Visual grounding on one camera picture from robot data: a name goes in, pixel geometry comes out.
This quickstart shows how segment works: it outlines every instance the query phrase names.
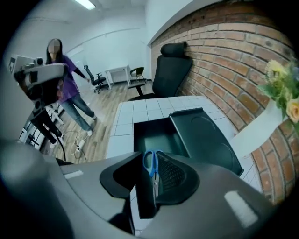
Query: scissors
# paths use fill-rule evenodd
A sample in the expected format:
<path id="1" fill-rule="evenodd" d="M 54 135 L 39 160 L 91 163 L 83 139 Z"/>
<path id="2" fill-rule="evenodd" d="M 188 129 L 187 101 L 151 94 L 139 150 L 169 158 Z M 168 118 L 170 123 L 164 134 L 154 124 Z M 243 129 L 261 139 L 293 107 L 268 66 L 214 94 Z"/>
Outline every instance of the scissors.
<path id="1" fill-rule="evenodd" d="M 158 174 L 158 157 L 157 157 L 157 152 L 162 152 L 162 151 L 161 150 L 156 150 L 156 151 L 147 150 L 144 153 L 143 160 L 142 160 L 143 167 L 148 171 L 149 176 L 152 178 L 153 192 L 154 192 L 154 201 L 155 201 L 156 197 L 159 194 L 159 179 L 160 179 L 160 176 Z M 145 161 L 147 160 L 146 156 L 148 156 L 150 154 L 152 155 L 151 156 L 151 161 L 150 161 L 150 166 L 147 167 L 145 165 Z"/>

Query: wooden floor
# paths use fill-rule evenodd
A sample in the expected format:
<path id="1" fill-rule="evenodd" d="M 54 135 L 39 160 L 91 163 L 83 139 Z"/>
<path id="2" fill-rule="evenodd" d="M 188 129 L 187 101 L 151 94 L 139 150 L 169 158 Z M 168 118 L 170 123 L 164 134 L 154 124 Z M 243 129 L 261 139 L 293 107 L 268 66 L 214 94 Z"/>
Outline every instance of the wooden floor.
<path id="1" fill-rule="evenodd" d="M 93 91 L 81 94 L 83 100 L 89 104 L 89 107 L 98 117 L 94 125 L 93 134 L 91 137 L 87 137 L 83 147 L 83 152 L 88 162 L 106 158 L 110 131 L 118 104 L 139 95 L 136 89 L 128 89 L 127 87 L 127 84 L 116 84 L 112 86 L 111 90 L 100 90 L 99 94 L 93 93 Z M 152 82 L 148 81 L 147 84 L 141 88 L 144 94 L 152 93 Z M 82 111 L 78 111 L 87 123 L 91 124 L 93 122 L 92 118 L 85 115 Z M 63 141 L 66 160 L 72 163 L 85 162 L 83 154 L 72 155 L 75 151 L 74 141 L 77 134 L 80 133 L 80 126 L 66 112 L 63 112 L 60 118 L 64 124 L 60 125 L 56 122 L 56 125 L 64 134 Z M 80 134 L 79 141 L 87 136 L 85 131 L 82 130 L 81 132 L 83 133 Z M 62 147 L 58 144 L 53 149 L 50 149 L 50 142 L 47 139 L 45 139 L 41 147 L 41 152 L 45 155 L 52 155 L 56 158 L 64 159 Z"/>

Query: jeans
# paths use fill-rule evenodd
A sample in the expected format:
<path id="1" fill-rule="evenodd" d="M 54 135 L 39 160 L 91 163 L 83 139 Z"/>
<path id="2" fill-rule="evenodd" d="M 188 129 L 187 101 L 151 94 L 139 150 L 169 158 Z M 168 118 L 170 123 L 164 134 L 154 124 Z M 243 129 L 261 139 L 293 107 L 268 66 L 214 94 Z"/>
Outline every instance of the jeans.
<path id="1" fill-rule="evenodd" d="M 80 94 L 75 95 L 73 98 L 70 98 L 63 102 L 61 106 L 65 109 L 65 111 L 69 114 L 69 116 L 76 121 L 76 123 L 84 130 L 89 131 L 92 128 L 90 125 L 83 119 L 83 117 L 79 114 L 77 109 L 78 107 L 89 117 L 94 116 L 94 112 L 87 106 L 84 100 L 81 98 Z"/>

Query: headrest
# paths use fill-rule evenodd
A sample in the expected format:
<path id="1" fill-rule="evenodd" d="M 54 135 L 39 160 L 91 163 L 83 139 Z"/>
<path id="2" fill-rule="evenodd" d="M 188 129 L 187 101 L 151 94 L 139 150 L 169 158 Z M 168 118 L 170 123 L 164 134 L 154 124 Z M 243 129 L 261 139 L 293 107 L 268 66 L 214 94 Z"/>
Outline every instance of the headrest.
<path id="1" fill-rule="evenodd" d="M 163 56 L 166 57 L 184 57 L 186 47 L 187 47 L 186 42 L 169 43 L 169 44 L 165 44 L 161 48 L 161 53 Z"/>

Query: purple shirt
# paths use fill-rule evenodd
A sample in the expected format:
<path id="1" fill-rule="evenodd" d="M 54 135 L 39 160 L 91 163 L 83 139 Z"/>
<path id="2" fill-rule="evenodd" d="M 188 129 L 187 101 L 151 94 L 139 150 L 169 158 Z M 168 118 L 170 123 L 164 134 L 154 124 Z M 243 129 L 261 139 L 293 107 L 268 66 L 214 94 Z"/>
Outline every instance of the purple shirt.
<path id="1" fill-rule="evenodd" d="M 62 87 L 62 98 L 58 101 L 59 104 L 62 104 L 66 100 L 73 98 L 74 96 L 79 94 L 79 89 L 75 83 L 74 77 L 71 74 L 77 67 L 71 61 L 71 59 L 65 55 L 62 56 L 61 63 L 68 65 L 69 71 L 68 71 L 67 75 L 64 77 L 64 84 Z"/>

